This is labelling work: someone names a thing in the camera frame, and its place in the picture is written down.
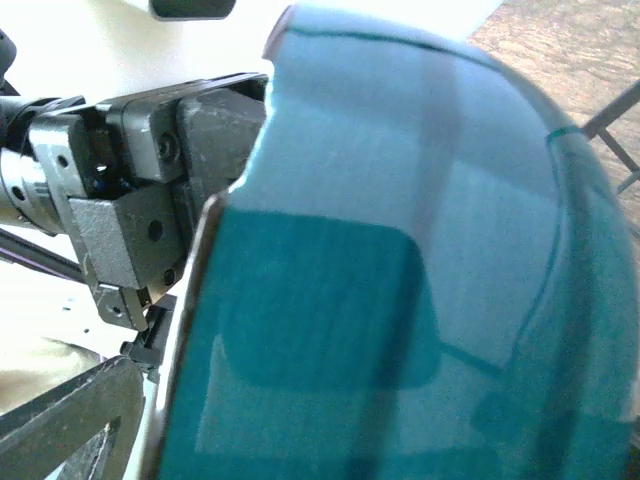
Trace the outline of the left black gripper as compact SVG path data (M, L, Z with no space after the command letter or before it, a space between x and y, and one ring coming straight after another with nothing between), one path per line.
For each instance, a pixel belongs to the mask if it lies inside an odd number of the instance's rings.
M100 317L132 330L148 323L120 354L154 384L177 301L163 295L182 276L204 203L245 168L266 84L260 73L195 80L45 113L30 126Z

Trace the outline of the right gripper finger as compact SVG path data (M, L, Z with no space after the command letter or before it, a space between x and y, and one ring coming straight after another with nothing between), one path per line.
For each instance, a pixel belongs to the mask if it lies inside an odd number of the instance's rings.
M144 411L143 376L118 356L1 417L1 477L121 479Z

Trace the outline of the cream and teal bowl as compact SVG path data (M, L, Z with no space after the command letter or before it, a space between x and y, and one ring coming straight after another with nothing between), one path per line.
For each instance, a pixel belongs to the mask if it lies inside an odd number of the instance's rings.
M144 479L620 479L636 265L581 129L484 52L288 7L204 205Z

